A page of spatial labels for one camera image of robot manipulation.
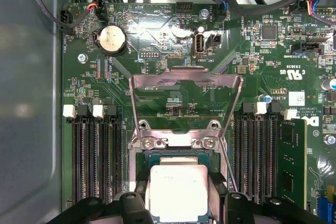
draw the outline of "label sticker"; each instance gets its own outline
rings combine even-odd
[[[288,92],[289,106],[304,106],[305,105],[304,92]]]

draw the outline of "connector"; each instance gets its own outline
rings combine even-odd
[[[176,13],[192,13],[193,2],[176,2]]]
[[[59,13],[61,22],[66,24],[72,23],[73,15],[70,11],[68,11],[67,9],[61,9]],[[66,35],[74,35],[74,31],[72,28],[61,27],[61,31]]]
[[[104,0],[96,0],[98,7],[94,9],[96,17],[99,21],[108,21],[106,5]]]
[[[301,14],[302,12],[307,12],[307,2],[306,0],[297,1],[295,4],[290,5],[289,14]]]
[[[316,52],[317,54],[322,54],[323,45],[319,41],[306,41],[291,45],[290,53],[293,55],[297,52]]]
[[[222,23],[226,16],[227,16],[227,7],[226,5],[224,5],[224,3],[221,3],[219,6],[218,6],[218,9],[215,13],[215,22],[216,23]]]

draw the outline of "usb port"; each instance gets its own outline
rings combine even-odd
[[[202,54],[205,50],[203,34],[196,34],[195,35],[194,44],[195,44],[195,52],[197,54]]]

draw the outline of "chip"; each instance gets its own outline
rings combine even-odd
[[[83,103],[90,103],[91,102],[90,97],[83,97],[82,100],[83,100]]]
[[[262,39],[277,39],[277,26],[263,26],[261,36]]]
[[[113,105],[113,99],[103,99],[103,105]]]
[[[246,66],[238,65],[237,66],[237,74],[246,74]]]
[[[93,105],[99,105],[100,104],[100,99],[99,98],[93,98],[92,99],[92,104]]]

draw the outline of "screw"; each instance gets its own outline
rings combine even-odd
[[[146,137],[144,138],[142,145],[144,148],[146,149],[151,149],[154,147],[154,139],[150,138],[150,137]]]
[[[218,123],[213,123],[213,124],[211,125],[211,128],[213,128],[213,129],[217,129],[217,128],[218,128]]]
[[[336,138],[333,135],[326,135],[324,137],[324,142],[328,145],[336,143]]]
[[[208,9],[202,9],[200,11],[200,19],[208,19],[210,16],[210,12]]]
[[[281,201],[278,200],[278,199],[271,199],[270,202],[274,205],[277,205],[277,206],[281,205]]]
[[[240,194],[232,194],[232,197],[234,199],[240,199],[241,198],[241,195]]]
[[[84,64],[88,61],[88,56],[86,54],[79,54],[77,59],[79,63]]]
[[[212,149],[213,147],[215,147],[215,141],[214,141],[214,139],[212,137],[207,137],[204,140],[204,146],[207,149]]]

